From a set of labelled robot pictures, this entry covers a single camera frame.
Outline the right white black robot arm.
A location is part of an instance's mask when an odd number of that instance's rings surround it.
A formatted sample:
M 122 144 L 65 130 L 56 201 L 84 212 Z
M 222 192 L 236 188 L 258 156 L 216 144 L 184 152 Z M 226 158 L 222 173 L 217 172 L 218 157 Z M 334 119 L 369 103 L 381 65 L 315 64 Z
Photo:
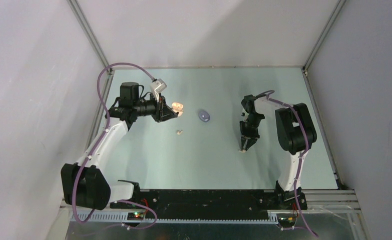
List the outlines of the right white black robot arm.
M 246 95 L 239 122 L 240 151 L 249 150 L 260 138 L 259 125 L 268 115 L 275 121 L 280 147 L 288 152 L 285 169 L 276 181 L 275 204 L 287 209 L 301 195 L 301 172 L 305 158 L 317 140 L 310 112 L 304 103 L 289 104 L 273 99 L 271 90 L 258 95 Z

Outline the purple earbud charging case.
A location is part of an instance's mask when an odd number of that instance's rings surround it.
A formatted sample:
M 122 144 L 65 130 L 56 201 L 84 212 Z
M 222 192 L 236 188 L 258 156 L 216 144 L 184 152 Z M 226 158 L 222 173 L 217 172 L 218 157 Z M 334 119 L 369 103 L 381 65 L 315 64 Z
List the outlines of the purple earbud charging case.
M 210 114 L 207 111 L 202 110 L 202 109 L 198 111 L 198 117 L 201 121 L 203 121 L 205 123 L 207 123 L 211 120 Z

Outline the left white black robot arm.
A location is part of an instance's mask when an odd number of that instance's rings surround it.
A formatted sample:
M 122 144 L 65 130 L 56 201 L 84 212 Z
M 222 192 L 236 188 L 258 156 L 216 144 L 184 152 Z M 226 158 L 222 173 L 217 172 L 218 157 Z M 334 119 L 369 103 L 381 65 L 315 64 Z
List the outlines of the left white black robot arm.
M 69 205 L 103 210 L 109 203 L 122 200 L 129 208 L 141 204 L 142 195 L 135 191 L 137 183 L 106 179 L 105 168 L 112 151 L 139 117 L 151 116 L 156 122 L 177 118 L 178 111 L 166 103 L 161 92 L 167 85 L 161 79 L 150 84 L 150 98 L 139 93 L 139 84 L 124 82 L 106 116 L 107 126 L 94 139 L 85 154 L 74 164 L 61 169 L 65 202 Z

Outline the beige earbud charging case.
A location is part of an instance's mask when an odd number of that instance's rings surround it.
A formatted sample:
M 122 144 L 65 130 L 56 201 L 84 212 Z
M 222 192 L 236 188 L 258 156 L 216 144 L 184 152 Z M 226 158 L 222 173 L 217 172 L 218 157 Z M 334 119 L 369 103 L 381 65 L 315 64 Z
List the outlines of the beige earbud charging case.
M 183 114 L 183 108 L 184 108 L 183 104 L 178 102 L 173 102 L 171 104 L 171 108 L 173 112 L 177 114 L 177 117 L 180 117 Z

